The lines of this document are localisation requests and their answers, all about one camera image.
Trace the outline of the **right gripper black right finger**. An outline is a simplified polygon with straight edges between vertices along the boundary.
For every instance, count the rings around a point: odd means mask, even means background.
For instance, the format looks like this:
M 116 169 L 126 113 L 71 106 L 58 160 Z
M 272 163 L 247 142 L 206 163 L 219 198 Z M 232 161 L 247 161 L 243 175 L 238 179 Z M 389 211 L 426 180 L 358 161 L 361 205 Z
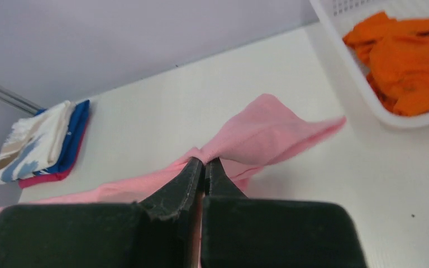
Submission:
M 366 267 L 340 205 L 247 197 L 220 159 L 206 165 L 202 267 Z

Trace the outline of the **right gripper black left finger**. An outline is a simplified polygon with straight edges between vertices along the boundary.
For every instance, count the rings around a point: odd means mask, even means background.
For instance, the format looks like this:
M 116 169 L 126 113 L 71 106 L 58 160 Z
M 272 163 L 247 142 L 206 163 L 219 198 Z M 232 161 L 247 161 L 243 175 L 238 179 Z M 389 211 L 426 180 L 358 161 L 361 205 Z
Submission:
M 8 207 L 0 267 L 188 267 L 203 172 L 192 158 L 141 202 Z

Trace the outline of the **pink t-shirt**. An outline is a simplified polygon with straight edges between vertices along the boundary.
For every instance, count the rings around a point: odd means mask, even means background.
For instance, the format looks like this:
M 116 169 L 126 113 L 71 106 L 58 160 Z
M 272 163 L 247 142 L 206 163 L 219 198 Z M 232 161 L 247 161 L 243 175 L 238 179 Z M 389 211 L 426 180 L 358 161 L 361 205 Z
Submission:
M 336 134 L 345 121 L 342 117 L 306 122 L 275 96 L 262 94 L 229 119 L 204 146 L 190 149 L 164 169 L 105 183 L 85 192 L 19 205 L 127 203 L 131 199 L 141 202 L 177 176 L 192 158 L 200 160 L 204 167 L 200 182 L 202 193 L 205 191 L 206 165 L 214 159 L 221 160 L 227 176 L 242 191 L 249 179 L 264 167 L 288 160 L 317 145 Z M 197 204 L 197 214 L 201 206 L 201 196 Z M 189 266 L 198 264 L 197 214 Z

